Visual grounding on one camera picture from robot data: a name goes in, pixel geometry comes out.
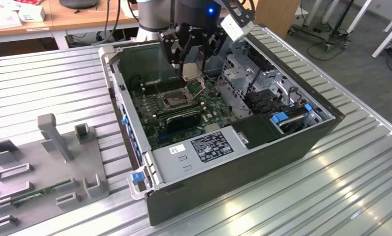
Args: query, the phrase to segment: circuit board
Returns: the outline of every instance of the circuit board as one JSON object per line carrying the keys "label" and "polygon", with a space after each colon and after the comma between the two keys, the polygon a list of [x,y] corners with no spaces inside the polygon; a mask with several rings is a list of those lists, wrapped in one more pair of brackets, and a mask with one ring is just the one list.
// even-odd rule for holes
{"label": "circuit board", "polygon": [[[151,149],[195,137],[235,121],[235,116],[217,93],[214,81],[191,80],[182,87],[170,88],[166,90],[157,86],[154,94],[145,94],[145,88],[130,93]],[[186,120],[185,123],[197,123],[170,131],[167,122],[185,114],[201,116],[199,121]]]}

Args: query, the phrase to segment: gray carpet floor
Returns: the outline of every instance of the gray carpet floor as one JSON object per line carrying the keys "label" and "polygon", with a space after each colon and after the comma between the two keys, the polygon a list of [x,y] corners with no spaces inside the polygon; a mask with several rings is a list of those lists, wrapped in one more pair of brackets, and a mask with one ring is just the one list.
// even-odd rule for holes
{"label": "gray carpet floor", "polygon": [[[314,0],[302,0],[302,8],[309,10]],[[329,0],[323,0],[317,17],[323,12]],[[329,20],[334,27],[339,13],[342,12],[343,3],[339,2]],[[351,7],[342,29],[347,29],[350,22],[358,12],[358,8]],[[370,55],[383,38],[387,36],[382,32],[387,21],[366,13],[361,19],[354,32],[349,39],[351,43],[346,49],[330,61],[318,61],[306,54],[306,49],[311,44],[319,42],[301,32],[294,36],[286,36],[286,42],[305,57],[333,77],[333,79],[362,100],[367,106],[392,123],[392,71],[386,66],[386,53],[382,52],[378,58]],[[331,51],[323,51],[322,47],[313,47],[310,54],[321,59],[329,58],[341,49],[334,48]]]}

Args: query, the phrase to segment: blue tab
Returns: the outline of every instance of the blue tab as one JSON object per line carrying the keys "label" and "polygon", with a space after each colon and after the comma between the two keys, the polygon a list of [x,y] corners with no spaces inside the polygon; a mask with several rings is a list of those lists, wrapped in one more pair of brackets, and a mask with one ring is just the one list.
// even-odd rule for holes
{"label": "blue tab", "polygon": [[131,178],[131,182],[137,183],[138,181],[142,181],[145,179],[145,174],[143,174],[143,172],[133,173],[130,175],[130,178]]}
{"label": "blue tab", "polygon": [[313,109],[311,106],[310,106],[309,104],[305,104],[303,108],[305,108],[305,110],[306,110],[307,112],[310,112],[311,109]]}
{"label": "blue tab", "polygon": [[125,115],[122,115],[121,124],[125,125],[127,123],[129,123],[127,117]]}
{"label": "blue tab", "polygon": [[285,114],[285,112],[278,112],[271,116],[271,120],[274,121],[274,123],[278,123],[283,120],[289,119],[287,115]]}

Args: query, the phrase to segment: barcode sticker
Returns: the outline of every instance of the barcode sticker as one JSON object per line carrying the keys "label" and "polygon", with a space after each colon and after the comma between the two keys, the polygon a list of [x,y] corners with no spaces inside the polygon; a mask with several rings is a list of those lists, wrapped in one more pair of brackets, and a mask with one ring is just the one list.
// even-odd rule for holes
{"label": "barcode sticker", "polygon": [[170,154],[175,154],[175,153],[179,153],[182,151],[185,151],[185,148],[183,148],[183,145],[182,144],[179,144],[179,145],[173,146],[173,147],[169,148]]}
{"label": "barcode sticker", "polygon": [[49,30],[49,27],[26,29],[26,32]]}

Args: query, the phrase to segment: workbench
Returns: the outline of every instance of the workbench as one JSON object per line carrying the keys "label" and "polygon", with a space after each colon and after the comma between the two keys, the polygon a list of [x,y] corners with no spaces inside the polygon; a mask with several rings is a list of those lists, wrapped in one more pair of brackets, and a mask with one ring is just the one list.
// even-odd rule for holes
{"label": "workbench", "polygon": [[38,114],[55,115],[59,133],[86,122],[110,192],[13,235],[392,235],[392,125],[267,29],[251,34],[346,117],[301,160],[154,227],[126,185],[97,48],[0,58],[0,140],[38,140]]}
{"label": "workbench", "polygon": [[[95,7],[75,10],[65,8],[58,0],[43,0],[43,22],[21,22],[22,26],[0,29],[0,42],[18,41],[25,39],[53,37],[58,49],[67,49],[66,38],[69,34],[97,32],[103,30],[106,2],[98,1]],[[117,1],[110,1],[109,21],[106,30],[111,30],[115,22]],[[119,9],[117,29],[138,27],[133,18],[123,15]]]}

